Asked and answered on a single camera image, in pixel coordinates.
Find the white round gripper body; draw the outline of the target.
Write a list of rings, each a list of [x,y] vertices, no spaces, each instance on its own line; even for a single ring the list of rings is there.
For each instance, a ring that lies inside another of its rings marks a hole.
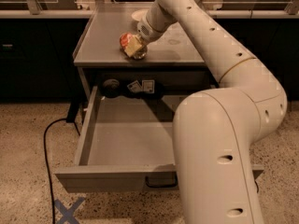
[[[145,43],[158,40],[177,20],[155,1],[137,24],[138,34]]]

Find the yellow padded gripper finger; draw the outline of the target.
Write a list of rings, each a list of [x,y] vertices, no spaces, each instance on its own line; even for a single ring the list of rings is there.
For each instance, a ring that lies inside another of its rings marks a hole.
[[[145,54],[144,44],[139,35],[127,33],[123,37],[124,52],[130,58],[142,58]]]

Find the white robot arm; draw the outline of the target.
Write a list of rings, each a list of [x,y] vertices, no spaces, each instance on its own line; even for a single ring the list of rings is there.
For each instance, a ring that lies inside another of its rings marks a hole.
[[[173,149],[186,224],[264,224],[249,147],[283,121],[287,97],[265,65],[199,6],[155,0],[125,53],[133,56],[177,22],[218,88],[185,98],[173,119]]]

